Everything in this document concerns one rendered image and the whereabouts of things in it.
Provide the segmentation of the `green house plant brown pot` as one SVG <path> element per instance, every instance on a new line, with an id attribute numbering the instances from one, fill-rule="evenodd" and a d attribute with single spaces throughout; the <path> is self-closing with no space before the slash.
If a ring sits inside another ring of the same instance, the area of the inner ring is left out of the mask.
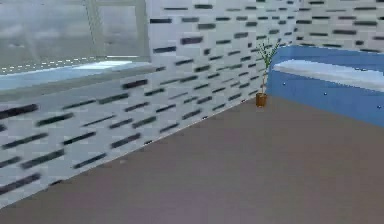
<path id="1" fill-rule="evenodd" d="M 268 45 L 269 45 L 269 42 L 266 42 L 266 43 L 262 43 L 259 46 L 259 53 L 264 62 L 265 70 L 263 71 L 263 74 L 262 74 L 261 91 L 256 94 L 256 106 L 258 108 L 263 108 L 267 102 L 266 81 L 267 81 L 268 71 L 270 69 L 273 57 L 275 56 L 277 49 L 280 45 L 280 40 L 277 40 L 277 42 L 271 47 L 268 47 Z"/>

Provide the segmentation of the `blue kitchen cabinet white worktop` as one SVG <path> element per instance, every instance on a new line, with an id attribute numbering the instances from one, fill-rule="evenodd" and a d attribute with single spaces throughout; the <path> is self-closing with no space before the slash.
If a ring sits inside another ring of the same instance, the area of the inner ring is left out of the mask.
<path id="1" fill-rule="evenodd" d="M 269 68 L 267 92 L 384 127 L 384 53 L 281 47 Z"/>

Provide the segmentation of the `grey framed window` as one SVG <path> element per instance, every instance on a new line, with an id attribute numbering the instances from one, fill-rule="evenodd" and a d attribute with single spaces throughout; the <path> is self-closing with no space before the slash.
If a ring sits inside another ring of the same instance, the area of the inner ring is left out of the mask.
<path id="1" fill-rule="evenodd" d="M 0 102 L 153 70 L 145 0 L 0 0 Z"/>

